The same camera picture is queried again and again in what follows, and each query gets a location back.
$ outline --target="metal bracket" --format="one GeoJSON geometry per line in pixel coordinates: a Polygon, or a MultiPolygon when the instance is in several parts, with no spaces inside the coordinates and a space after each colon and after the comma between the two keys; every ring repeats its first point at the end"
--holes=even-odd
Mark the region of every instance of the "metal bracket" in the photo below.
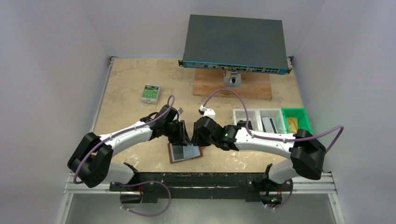
{"type": "Polygon", "coordinates": [[[288,68],[287,68],[287,71],[286,71],[285,74],[290,74],[291,71],[293,70],[292,60],[293,60],[293,57],[287,57],[287,64],[288,64],[287,67],[288,67],[288,68]]]}
{"type": "MultiPolygon", "coordinates": [[[[152,177],[152,178],[141,179],[141,182],[155,181],[155,180],[156,180],[156,178],[152,177]]],[[[155,184],[145,184],[143,186],[144,187],[144,192],[152,192],[152,191],[154,191],[155,186],[156,186],[155,184]]],[[[116,191],[116,192],[127,191],[126,188],[121,187],[118,184],[113,184],[113,183],[110,184],[109,190],[110,191],[116,191]]],[[[139,191],[139,188],[138,187],[134,187],[134,188],[132,188],[132,191],[139,191]]]]}
{"type": "Polygon", "coordinates": [[[109,65],[110,64],[114,64],[115,59],[117,58],[117,56],[111,56],[109,57],[109,65]]]}
{"type": "Polygon", "coordinates": [[[258,191],[259,187],[258,184],[260,184],[260,181],[262,180],[263,175],[249,175],[246,177],[246,186],[248,191],[258,191]]]}
{"type": "Polygon", "coordinates": [[[232,71],[231,76],[227,77],[226,73],[227,71],[223,74],[225,87],[242,87],[242,78],[240,74],[236,71],[232,71]]]}

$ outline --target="marble tabletop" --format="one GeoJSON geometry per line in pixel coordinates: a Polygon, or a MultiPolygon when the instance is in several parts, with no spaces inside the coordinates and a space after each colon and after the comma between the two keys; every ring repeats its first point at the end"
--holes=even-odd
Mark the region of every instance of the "marble tabletop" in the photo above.
{"type": "MultiPolygon", "coordinates": [[[[175,108],[184,110],[188,135],[192,137],[193,122],[199,119],[199,106],[206,97],[193,96],[194,69],[180,68],[177,59],[125,59],[114,61],[103,103],[99,111],[96,134],[112,133],[157,112],[175,95],[175,108]],[[158,105],[140,101],[145,84],[162,88],[158,105]]],[[[272,100],[245,99],[247,108],[302,107],[293,71],[288,75],[270,75],[272,100]]],[[[220,125],[232,124],[233,109],[242,108],[237,98],[213,97],[208,105],[216,112],[220,125]]],[[[283,157],[257,151],[223,151],[214,146],[203,149],[204,156],[171,164],[168,139],[161,137],[135,145],[113,157],[112,162],[128,162],[139,171],[157,172],[264,172],[270,163],[283,157]]]]}

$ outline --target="white wall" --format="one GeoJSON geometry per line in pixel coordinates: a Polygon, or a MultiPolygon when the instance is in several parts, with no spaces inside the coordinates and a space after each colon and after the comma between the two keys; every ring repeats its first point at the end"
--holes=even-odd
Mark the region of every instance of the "white wall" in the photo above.
{"type": "Polygon", "coordinates": [[[395,9],[326,0],[293,63],[314,132],[345,125],[326,167],[350,224],[396,222],[395,9]]]}
{"type": "Polygon", "coordinates": [[[0,6],[0,223],[54,223],[108,65],[77,0],[0,6]]]}
{"type": "Polygon", "coordinates": [[[282,20],[295,55],[325,0],[80,1],[110,55],[182,57],[190,14],[282,20]]]}

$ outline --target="white connector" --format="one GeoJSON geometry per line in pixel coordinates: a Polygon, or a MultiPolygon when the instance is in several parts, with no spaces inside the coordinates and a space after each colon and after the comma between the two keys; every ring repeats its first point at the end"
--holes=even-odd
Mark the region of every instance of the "white connector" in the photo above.
{"type": "Polygon", "coordinates": [[[210,109],[210,108],[206,108],[203,105],[201,105],[199,107],[199,111],[203,112],[204,114],[202,115],[203,117],[209,117],[212,118],[214,120],[214,116],[216,115],[216,113],[214,112],[214,110],[210,109]]]}
{"type": "Polygon", "coordinates": [[[182,115],[182,113],[184,112],[184,110],[183,110],[181,107],[177,108],[176,110],[177,110],[177,113],[179,114],[179,116],[175,116],[174,119],[176,120],[176,117],[179,117],[179,121],[180,121],[180,115],[182,115]]]}

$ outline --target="wooden board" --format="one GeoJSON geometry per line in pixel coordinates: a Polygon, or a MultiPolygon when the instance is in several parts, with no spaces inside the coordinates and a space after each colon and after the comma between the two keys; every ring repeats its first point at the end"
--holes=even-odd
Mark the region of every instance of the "wooden board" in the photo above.
{"type": "MultiPolygon", "coordinates": [[[[194,96],[209,96],[213,91],[226,88],[235,91],[242,98],[272,99],[269,74],[254,72],[239,72],[242,87],[224,87],[224,71],[212,69],[195,69],[194,96]]],[[[216,97],[235,97],[232,93],[221,91],[216,97]]]]}

